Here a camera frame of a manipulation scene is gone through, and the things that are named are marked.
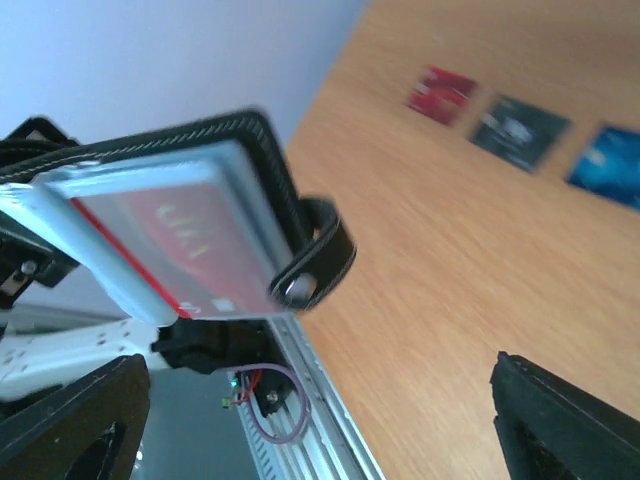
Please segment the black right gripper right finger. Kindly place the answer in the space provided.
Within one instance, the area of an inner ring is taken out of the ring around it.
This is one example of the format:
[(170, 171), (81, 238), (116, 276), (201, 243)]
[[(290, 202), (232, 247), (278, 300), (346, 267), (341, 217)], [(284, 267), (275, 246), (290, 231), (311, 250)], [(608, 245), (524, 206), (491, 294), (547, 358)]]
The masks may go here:
[(639, 421), (501, 351), (490, 378), (494, 427), (512, 479), (637, 479)]

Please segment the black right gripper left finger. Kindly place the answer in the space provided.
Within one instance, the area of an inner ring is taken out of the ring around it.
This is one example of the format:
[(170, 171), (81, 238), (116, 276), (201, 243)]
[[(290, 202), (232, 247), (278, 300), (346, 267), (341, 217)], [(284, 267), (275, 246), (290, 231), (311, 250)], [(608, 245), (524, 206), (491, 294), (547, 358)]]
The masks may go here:
[(121, 356), (1, 423), (3, 479), (128, 479), (150, 409), (144, 358)]

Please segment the red credit card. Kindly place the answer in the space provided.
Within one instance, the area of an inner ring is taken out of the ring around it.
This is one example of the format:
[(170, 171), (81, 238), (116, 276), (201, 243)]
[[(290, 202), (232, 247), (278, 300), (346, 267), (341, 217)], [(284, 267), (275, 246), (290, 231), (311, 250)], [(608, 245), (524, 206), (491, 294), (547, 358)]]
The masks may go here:
[(273, 269), (233, 194), (208, 184), (76, 195), (73, 206), (186, 318), (277, 311)]
[(471, 78), (428, 66), (414, 84), (407, 106), (441, 125), (451, 127), (477, 88), (478, 82)]

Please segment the black leather card holder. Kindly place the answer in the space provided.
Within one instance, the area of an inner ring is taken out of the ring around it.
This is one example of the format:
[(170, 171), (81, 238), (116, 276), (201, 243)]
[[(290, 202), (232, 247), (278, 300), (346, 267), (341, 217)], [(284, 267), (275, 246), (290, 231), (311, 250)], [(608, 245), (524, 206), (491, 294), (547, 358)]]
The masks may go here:
[(23, 285), (84, 267), (124, 312), (168, 327), (312, 309), (355, 257), (255, 108), (92, 144), (32, 117), (1, 141), (1, 267)]

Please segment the blue credit card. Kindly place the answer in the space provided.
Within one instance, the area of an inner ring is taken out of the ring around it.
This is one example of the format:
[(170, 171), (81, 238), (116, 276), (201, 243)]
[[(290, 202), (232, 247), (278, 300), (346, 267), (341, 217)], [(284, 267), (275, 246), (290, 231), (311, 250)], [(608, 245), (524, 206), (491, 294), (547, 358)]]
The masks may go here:
[(639, 210), (639, 131), (603, 126), (572, 166), (566, 182)]

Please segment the black credit card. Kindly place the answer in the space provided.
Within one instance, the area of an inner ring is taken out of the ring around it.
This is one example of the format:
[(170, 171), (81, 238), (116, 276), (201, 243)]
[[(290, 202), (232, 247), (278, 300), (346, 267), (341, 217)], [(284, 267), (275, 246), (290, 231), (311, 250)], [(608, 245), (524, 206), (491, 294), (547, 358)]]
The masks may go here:
[(572, 121), (536, 105), (498, 94), (479, 119), (469, 141), (486, 152), (532, 173)]

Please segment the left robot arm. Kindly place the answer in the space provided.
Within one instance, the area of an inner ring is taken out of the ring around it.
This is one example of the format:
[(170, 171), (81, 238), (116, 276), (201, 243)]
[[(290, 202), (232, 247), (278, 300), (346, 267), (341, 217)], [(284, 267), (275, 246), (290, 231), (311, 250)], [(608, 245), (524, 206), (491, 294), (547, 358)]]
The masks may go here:
[(249, 148), (212, 126), (79, 146), (43, 118), (1, 142), (1, 207), (40, 238), (34, 277), (91, 271), (120, 322), (12, 339), (1, 395), (14, 400), (119, 355), (165, 361), (162, 329), (274, 314), (267, 288), (289, 256)]

